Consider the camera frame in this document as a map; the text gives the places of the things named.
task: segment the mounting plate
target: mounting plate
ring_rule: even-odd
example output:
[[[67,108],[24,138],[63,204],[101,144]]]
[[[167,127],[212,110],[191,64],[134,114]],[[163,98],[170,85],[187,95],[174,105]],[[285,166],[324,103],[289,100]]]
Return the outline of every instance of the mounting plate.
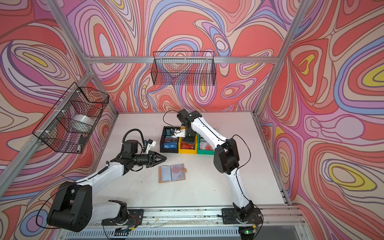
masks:
[[[236,220],[236,213],[234,208],[221,209],[224,224],[239,224]],[[255,224],[256,226],[263,222],[260,209],[254,208],[252,214],[246,219],[247,223]]]
[[[126,224],[124,224],[124,226],[128,225],[128,226],[133,226],[135,224],[135,222],[137,222],[137,219],[139,220],[139,225],[141,225],[142,221],[143,221],[143,213],[144,213],[144,210],[143,209],[127,209],[128,210],[128,213],[129,215],[132,215],[132,216],[135,216],[135,217],[129,217],[128,218],[128,222]],[[102,222],[102,225],[103,226],[117,226],[118,223],[120,220],[119,219],[104,219],[103,222]]]

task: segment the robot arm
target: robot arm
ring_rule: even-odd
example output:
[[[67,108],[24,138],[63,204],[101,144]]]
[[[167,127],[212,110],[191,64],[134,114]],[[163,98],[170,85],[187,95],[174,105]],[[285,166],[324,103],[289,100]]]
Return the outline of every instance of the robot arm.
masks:
[[[184,137],[183,141],[194,143],[196,134],[199,133],[215,151],[214,165],[216,169],[225,174],[225,178],[231,188],[234,198],[233,206],[235,208],[237,218],[244,221],[253,212],[253,203],[244,189],[241,181],[239,167],[239,154],[236,141],[231,138],[227,139],[213,129],[202,117],[202,115],[194,111],[188,113],[185,109],[177,114],[181,125],[185,130],[176,133],[177,137]]]
[[[165,156],[149,150],[154,145],[154,141],[148,140],[146,149],[143,150],[148,154],[136,154],[138,141],[124,141],[118,156],[111,162],[107,162],[99,172],[75,183],[62,183],[48,213],[47,224],[74,232],[83,230],[89,223],[104,219],[116,219],[116,222],[124,224],[129,215],[126,203],[110,200],[103,204],[92,204],[92,198],[98,191],[129,172],[135,165],[145,165],[149,168],[164,162],[167,159]]]

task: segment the black wire basket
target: black wire basket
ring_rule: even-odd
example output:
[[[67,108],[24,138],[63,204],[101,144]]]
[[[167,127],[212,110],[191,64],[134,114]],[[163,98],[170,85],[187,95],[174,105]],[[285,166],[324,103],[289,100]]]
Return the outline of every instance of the black wire basket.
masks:
[[[36,131],[47,114],[33,134],[55,152],[82,153],[108,102],[106,93],[77,87],[53,121],[44,130]]]
[[[212,51],[153,52],[153,85],[205,85],[216,81],[215,53]]]

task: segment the pink wall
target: pink wall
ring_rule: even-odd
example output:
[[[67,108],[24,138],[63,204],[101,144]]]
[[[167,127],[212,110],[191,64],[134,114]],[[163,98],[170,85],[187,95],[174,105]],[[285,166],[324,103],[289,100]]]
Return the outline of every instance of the pink wall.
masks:
[[[40,119],[84,74],[43,0],[8,3],[13,5],[0,3],[0,174]],[[51,237],[53,230],[35,224],[37,211],[62,182],[88,175],[111,123],[106,109],[82,154],[56,153],[46,145],[38,149],[0,198],[0,240]],[[45,225],[49,204],[40,224]]]
[[[85,0],[64,2],[62,10],[90,56],[205,50],[216,56],[277,56],[297,4],[292,0]],[[217,64],[214,87],[153,86],[151,64],[93,68],[117,111],[249,111],[271,64]]]
[[[315,239],[384,239],[384,2],[316,0],[258,111]]]

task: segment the plastic bin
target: plastic bin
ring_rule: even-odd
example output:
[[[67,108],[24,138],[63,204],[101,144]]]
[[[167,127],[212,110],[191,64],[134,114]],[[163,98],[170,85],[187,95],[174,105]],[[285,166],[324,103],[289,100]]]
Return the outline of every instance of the plastic bin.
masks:
[[[164,142],[165,142],[165,139],[166,139],[166,136],[167,136],[167,129],[172,129],[172,128],[176,128],[176,129],[179,129],[180,130],[180,127],[163,127],[163,132],[161,134],[161,139],[160,139],[160,152],[170,152],[170,153],[179,153],[179,138],[177,138],[177,141],[176,141],[176,145],[177,145],[177,148],[176,149],[173,149],[173,148],[164,148]]]
[[[188,153],[188,154],[197,154],[197,135],[195,138],[195,149],[181,149],[181,141],[183,140],[182,137],[179,137],[179,153]]]
[[[214,155],[214,150],[200,150],[200,134],[197,135],[197,154]]]

